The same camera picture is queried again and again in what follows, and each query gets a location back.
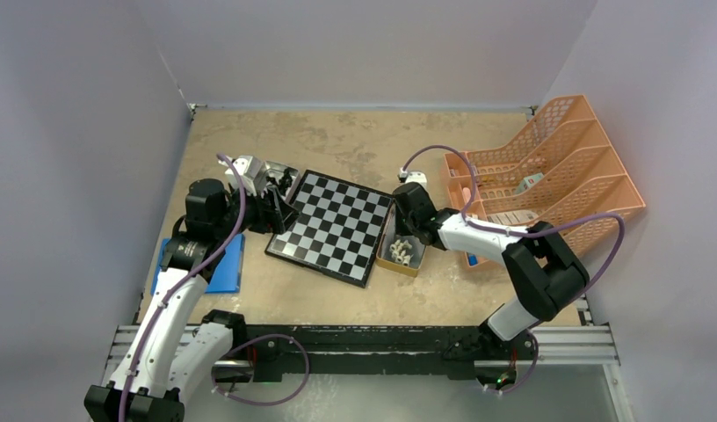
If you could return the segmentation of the orange plastic file organizer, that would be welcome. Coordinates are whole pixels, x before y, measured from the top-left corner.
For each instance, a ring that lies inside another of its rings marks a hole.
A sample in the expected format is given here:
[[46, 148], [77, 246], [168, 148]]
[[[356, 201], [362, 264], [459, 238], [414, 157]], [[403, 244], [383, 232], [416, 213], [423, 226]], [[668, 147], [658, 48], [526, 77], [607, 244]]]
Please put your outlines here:
[[[542, 180], [514, 193], [538, 172]], [[584, 95], [551, 99], [502, 147], [446, 153], [443, 174], [453, 208], [502, 225], [603, 212], [629, 220], [646, 206]]]

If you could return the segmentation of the gold metal tin tray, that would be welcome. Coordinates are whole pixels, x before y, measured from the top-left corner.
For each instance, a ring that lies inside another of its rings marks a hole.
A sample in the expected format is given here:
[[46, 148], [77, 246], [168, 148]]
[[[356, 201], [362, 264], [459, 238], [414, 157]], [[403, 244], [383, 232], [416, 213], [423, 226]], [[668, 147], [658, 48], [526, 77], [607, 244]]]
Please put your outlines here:
[[375, 264], [389, 271], [416, 278], [420, 273], [426, 246], [412, 235], [401, 235], [391, 213], [384, 226]]

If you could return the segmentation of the black white chessboard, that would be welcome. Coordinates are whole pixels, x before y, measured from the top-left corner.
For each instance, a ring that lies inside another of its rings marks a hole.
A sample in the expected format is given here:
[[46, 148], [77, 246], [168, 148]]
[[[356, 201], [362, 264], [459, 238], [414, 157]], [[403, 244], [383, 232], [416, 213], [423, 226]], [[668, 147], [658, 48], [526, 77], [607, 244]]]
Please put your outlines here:
[[264, 253], [364, 288], [393, 203], [389, 193], [305, 171], [291, 202], [300, 214]]

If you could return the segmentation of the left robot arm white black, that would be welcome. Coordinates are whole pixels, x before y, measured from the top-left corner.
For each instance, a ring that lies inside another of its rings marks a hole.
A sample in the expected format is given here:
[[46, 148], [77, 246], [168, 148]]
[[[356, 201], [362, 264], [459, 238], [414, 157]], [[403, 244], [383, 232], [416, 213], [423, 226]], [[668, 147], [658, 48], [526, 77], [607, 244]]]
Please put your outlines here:
[[235, 360], [258, 339], [241, 314], [206, 314], [199, 335], [178, 345], [227, 245], [242, 231], [282, 234], [298, 213], [284, 194], [289, 181], [267, 178], [262, 190], [204, 178], [189, 186], [185, 214], [160, 258], [156, 291], [125, 357], [104, 386], [89, 387], [83, 404], [94, 421], [181, 421], [193, 389], [220, 357]]

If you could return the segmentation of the silver pink tin tray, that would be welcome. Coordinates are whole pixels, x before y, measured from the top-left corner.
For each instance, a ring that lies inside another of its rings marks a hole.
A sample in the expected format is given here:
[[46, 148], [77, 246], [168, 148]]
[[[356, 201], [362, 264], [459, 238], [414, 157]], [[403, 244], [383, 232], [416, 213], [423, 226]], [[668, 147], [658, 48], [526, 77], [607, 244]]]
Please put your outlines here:
[[275, 186], [282, 199], [290, 203], [301, 181], [300, 171], [273, 161], [264, 161], [264, 170], [267, 185]]

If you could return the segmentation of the small box in organizer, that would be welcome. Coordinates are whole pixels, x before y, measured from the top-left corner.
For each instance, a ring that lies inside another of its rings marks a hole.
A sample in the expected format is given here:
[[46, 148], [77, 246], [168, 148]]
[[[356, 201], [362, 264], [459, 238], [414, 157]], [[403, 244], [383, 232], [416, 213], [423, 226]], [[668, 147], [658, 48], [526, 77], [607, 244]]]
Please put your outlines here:
[[516, 189], [514, 190], [515, 194], [521, 194], [531, 187], [533, 187], [535, 184], [537, 184], [540, 180], [542, 180], [544, 175], [541, 172], [531, 174], [529, 176], [526, 176], [522, 179], [522, 181], [518, 184]]

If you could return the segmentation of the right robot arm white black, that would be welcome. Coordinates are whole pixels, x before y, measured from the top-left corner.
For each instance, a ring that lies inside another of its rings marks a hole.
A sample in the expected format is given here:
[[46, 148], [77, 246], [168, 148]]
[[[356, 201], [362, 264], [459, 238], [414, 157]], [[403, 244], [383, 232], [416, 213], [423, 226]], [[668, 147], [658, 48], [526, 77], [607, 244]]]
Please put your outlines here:
[[590, 280], [576, 254], [547, 222], [514, 228], [472, 218], [452, 208], [434, 207], [430, 195], [417, 182], [393, 191], [397, 228], [425, 246], [460, 251], [494, 261], [507, 270], [515, 291], [513, 299], [481, 325], [479, 345], [499, 358], [514, 338], [537, 322], [550, 321], [575, 299]]

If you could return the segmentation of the blue notebook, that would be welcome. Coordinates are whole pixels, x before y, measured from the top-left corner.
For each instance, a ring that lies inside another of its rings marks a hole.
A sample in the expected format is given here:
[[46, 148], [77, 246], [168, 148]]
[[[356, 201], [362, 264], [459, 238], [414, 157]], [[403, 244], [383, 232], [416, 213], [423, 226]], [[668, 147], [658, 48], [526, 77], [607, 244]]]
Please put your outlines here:
[[[239, 293], [243, 269], [245, 240], [246, 238], [243, 234], [238, 234], [229, 243], [226, 250], [220, 255], [221, 261], [214, 270], [212, 279], [210, 280], [205, 292], [206, 295]], [[158, 274], [161, 272], [163, 252], [169, 241], [169, 237], [165, 237], [161, 241], [159, 252], [157, 254], [157, 267], [155, 269], [154, 279], [150, 288], [150, 293], [152, 295], [156, 293]]]

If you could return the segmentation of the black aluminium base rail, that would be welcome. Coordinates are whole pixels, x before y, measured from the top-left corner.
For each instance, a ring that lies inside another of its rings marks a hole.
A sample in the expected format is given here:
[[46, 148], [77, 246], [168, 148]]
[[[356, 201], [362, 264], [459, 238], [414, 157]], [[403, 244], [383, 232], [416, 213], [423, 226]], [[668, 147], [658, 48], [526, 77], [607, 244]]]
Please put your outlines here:
[[283, 375], [442, 375], [509, 387], [536, 365], [616, 364], [606, 326], [540, 326], [508, 345], [486, 346], [475, 326], [250, 324], [235, 344], [260, 338], [214, 363], [214, 376], [279, 382]]

